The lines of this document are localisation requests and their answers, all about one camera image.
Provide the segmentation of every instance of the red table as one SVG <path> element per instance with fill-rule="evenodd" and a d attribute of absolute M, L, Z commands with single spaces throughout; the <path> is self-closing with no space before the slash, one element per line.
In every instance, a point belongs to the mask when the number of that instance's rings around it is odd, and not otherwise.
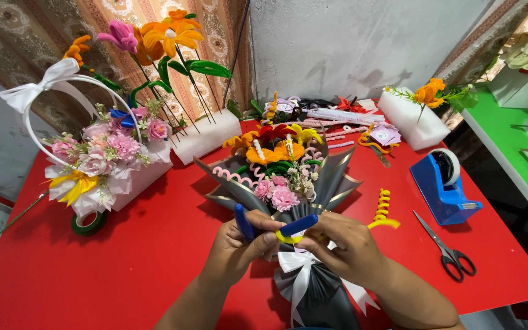
<path fill-rule="evenodd" d="M 369 148 L 358 146 L 347 173 L 365 182 L 336 211 L 368 224 L 380 188 L 388 189 L 389 217 L 401 226 L 372 229 L 385 255 L 441 291 L 460 314 L 528 300 L 528 256 L 463 169 L 466 197 L 481 201 L 483 209 L 461 225 L 435 222 L 409 171 L 428 150 L 415 153 L 402 143 L 388 156 L 392 167 L 386 169 Z M 228 153 L 217 150 L 203 160 L 211 163 Z M 41 183 L 48 165 L 40 153 L 10 218 L 46 190 Z M 42 200 L 0 239 L 0 329 L 150 329 L 201 271 L 219 226 L 232 218 L 232 212 L 202 197 L 215 186 L 194 164 L 183 166 L 177 159 L 90 237 L 71 231 L 71 208 Z M 474 277 L 458 284 L 444 272 L 439 248 L 412 210 L 450 248 L 473 260 Z M 231 288 L 218 329 L 290 327 L 290 303 L 276 289 L 275 268 L 278 263 L 252 264 Z M 356 310 L 363 329 L 390 327 L 382 311 L 369 306 L 365 317 Z"/>

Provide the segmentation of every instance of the green wire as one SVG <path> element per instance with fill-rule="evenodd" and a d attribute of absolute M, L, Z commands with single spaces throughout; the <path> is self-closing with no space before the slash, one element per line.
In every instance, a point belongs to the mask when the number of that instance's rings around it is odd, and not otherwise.
<path fill-rule="evenodd" d="M 7 226 L 5 226 L 1 231 L 0 231 L 0 235 L 3 234 L 3 232 L 8 229 L 16 220 L 18 220 L 24 213 L 28 212 L 28 210 L 30 208 L 32 208 L 32 206 L 34 206 L 37 202 L 39 202 L 41 199 L 44 198 L 44 196 L 48 195 L 48 192 L 50 190 L 47 190 L 45 193 L 43 193 L 42 195 L 40 195 L 40 197 L 34 201 L 34 203 L 32 203 L 30 206 L 28 206 L 24 211 L 22 211 L 17 217 L 15 217 L 15 219 L 13 219 Z"/>

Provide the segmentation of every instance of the white bow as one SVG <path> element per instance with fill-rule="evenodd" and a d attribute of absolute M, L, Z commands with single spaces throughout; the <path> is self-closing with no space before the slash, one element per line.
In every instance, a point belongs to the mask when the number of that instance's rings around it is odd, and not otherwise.
<path fill-rule="evenodd" d="M 334 247 L 336 247 L 335 243 L 330 242 L 328 248 L 331 250 Z M 303 299 L 305 292 L 307 292 L 307 287 L 309 287 L 311 266 L 313 264 L 321 264 L 321 261 L 308 251 L 303 253 L 278 252 L 278 261 L 281 264 L 280 267 L 282 268 L 282 271 L 285 273 L 301 268 L 293 283 L 293 295 L 292 301 L 290 302 L 290 326 L 293 328 L 295 327 L 294 321 L 305 326 L 303 320 L 300 318 L 299 312 L 297 311 L 297 305 L 301 299 Z M 350 295 L 354 298 L 356 304 L 360 307 L 364 315 L 366 315 L 366 303 L 380 309 L 363 287 L 348 282 L 343 278 L 341 281 L 350 292 Z"/>
<path fill-rule="evenodd" d="M 44 78 L 38 84 L 28 83 L 0 92 L 0 97 L 6 101 L 10 107 L 19 113 L 29 110 L 32 102 L 44 90 L 50 90 L 52 85 L 79 71 L 79 64 L 74 58 L 66 58 L 56 62 L 44 73 Z"/>

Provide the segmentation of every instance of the person's right hand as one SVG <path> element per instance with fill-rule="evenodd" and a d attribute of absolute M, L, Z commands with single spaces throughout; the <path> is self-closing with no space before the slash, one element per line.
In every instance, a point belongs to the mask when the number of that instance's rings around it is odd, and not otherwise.
<path fill-rule="evenodd" d="M 337 247 L 329 250 L 329 240 L 311 238 L 320 234 L 328 236 Z M 370 229 L 360 221 L 324 211 L 317 224 L 307 229 L 304 235 L 307 237 L 295 247 L 311 252 L 344 280 L 372 291 L 388 285 L 388 259 L 376 246 Z"/>

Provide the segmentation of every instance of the blue tape dispenser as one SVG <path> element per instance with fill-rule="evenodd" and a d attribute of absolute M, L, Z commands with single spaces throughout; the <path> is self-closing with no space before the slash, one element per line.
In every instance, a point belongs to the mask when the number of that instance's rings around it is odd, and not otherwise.
<path fill-rule="evenodd" d="M 448 149 L 431 150 L 411 174 L 439 225 L 463 223 L 482 208 L 464 196 L 458 157 Z"/>

